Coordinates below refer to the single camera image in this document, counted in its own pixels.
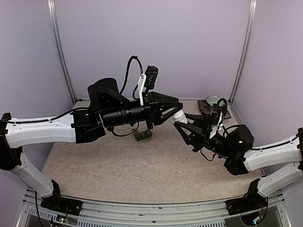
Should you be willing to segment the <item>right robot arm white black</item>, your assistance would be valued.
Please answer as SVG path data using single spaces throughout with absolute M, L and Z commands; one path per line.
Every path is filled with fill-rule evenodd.
M 174 126 L 193 152 L 203 148 L 225 159 L 224 166 L 232 175 L 244 175 L 267 166 L 286 163 L 276 172 L 250 183 L 242 206 L 252 210 L 272 193 L 303 177 L 303 130 L 288 139 L 262 147 L 254 147 L 254 137 L 244 124 L 234 125 L 228 133 L 223 115 L 214 117 L 186 114 L 173 115 Z

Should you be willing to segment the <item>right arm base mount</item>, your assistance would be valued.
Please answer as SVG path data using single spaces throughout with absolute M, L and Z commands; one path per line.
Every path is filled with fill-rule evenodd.
M 227 200 L 225 202 L 229 215 L 241 214 L 252 210 L 260 209 L 262 206 L 267 205 L 267 198 L 261 197 L 260 199 L 252 198 L 237 198 Z

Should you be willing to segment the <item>white pill bottle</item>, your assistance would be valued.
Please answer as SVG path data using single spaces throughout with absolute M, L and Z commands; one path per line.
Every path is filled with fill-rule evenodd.
M 184 124 L 188 123 L 185 113 L 182 109 L 177 111 L 175 114 L 173 114 L 172 118 L 173 118 L 174 122 L 181 122 Z

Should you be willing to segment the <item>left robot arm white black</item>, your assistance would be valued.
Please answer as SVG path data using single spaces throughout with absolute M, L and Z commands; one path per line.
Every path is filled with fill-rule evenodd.
M 148 129 L 169 118 L 186 123 L 183 105 L 177 98 L 153 91 L 158 69 L 140 71 L 135 91 L 138 98 L 123 96 L 114 78 L 103 78 L 88 87 L 88 107 L 71 109 L 48 118 L 18 119 L 10 113 L 0 120 L 0 167 L 17 175 L 42 198 L 42 206 L 52 210 L 71 208 L 78 201 L 61 196 L 60 187 L 45 177 L 23 153 L 23 146 L 51 142 L 89 143 L 113 132 L 116 126 L 145 122 Z

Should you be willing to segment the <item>green pill organizer box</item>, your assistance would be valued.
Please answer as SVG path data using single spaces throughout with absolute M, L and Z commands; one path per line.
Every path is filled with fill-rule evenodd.
M 136 129 L 132 129 L 132 134 L 134 135 L 136 141 L 141 141 L 150 138 L 152 136 L 152 131 L 151 130 L 138 131 Z

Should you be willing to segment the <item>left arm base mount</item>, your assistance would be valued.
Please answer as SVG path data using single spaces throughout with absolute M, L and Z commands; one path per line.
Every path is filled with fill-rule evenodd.
M 76 199 L 70 199 L 65 197 L 50 196 L 42 198 L 41 207 L 49 210 L 65 213 L 67 215 L 78 216 L 82 208 L 83 202 Z

